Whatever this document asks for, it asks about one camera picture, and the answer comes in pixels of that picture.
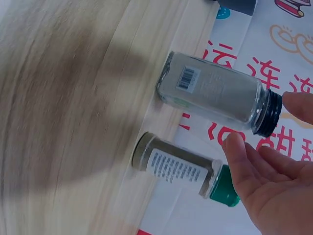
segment white label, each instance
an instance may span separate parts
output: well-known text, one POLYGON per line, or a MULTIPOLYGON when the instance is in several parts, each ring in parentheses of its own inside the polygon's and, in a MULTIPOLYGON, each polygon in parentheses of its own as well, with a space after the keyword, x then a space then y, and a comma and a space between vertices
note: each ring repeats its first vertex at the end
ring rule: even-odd
POLYGON ((176 88, 189 93, 194 92, 200 73, 201 70, 197 68, 185 66, 176 88))
POLYGON ((200 192, 208 170, 155 148, 148 160, 147 172, 169 183, 200 192))

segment light wood grain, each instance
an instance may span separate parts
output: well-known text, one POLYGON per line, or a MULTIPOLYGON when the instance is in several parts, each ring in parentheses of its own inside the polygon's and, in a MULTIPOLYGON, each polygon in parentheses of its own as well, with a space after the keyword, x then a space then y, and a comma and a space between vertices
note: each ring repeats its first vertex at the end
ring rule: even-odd
POLYGON ((134 235, 155 180, 132 151, 180 117, 155 83, 171 49, 202 56, 217 4, 2 1, 0 235, 134 235))

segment glass spice jar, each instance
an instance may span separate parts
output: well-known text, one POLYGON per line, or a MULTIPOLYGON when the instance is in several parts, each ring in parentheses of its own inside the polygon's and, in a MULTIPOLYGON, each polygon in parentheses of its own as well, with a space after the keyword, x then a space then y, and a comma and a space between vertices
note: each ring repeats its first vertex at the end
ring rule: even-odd
POLYGON ((240 201, 231 180, 230 170, 222 161, 206 158, 144 134, 133 154, 133 167, 147 171, 171 184, 196 191, 203 198, 233 207, 240 201))
POLYGON ((171 52, 156 85, 165 103, 236 131, 269 137, 279 120, 282 97, 247 74, 171 52))

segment green lid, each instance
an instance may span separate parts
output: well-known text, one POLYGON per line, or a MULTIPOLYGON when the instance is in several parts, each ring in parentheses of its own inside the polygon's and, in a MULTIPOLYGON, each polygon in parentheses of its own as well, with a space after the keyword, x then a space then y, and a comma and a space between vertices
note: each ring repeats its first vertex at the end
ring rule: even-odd
POLYGON ((239 203, 240 198, 238 197, 231 181, 229 166, 223 165, 210 198, 214 201, 228 205, 229 207, 234 207, 239 203))

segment barcode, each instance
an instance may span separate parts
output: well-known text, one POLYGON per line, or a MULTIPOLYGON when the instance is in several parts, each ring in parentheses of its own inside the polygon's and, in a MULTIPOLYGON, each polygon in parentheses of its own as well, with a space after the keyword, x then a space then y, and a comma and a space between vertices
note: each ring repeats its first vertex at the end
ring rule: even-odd
POLYGON ((199 74, 199 69, 191 66, 186 66, 182 71, 181 77, 177 84, 177 88, 192 93, 196 86, 199 74))

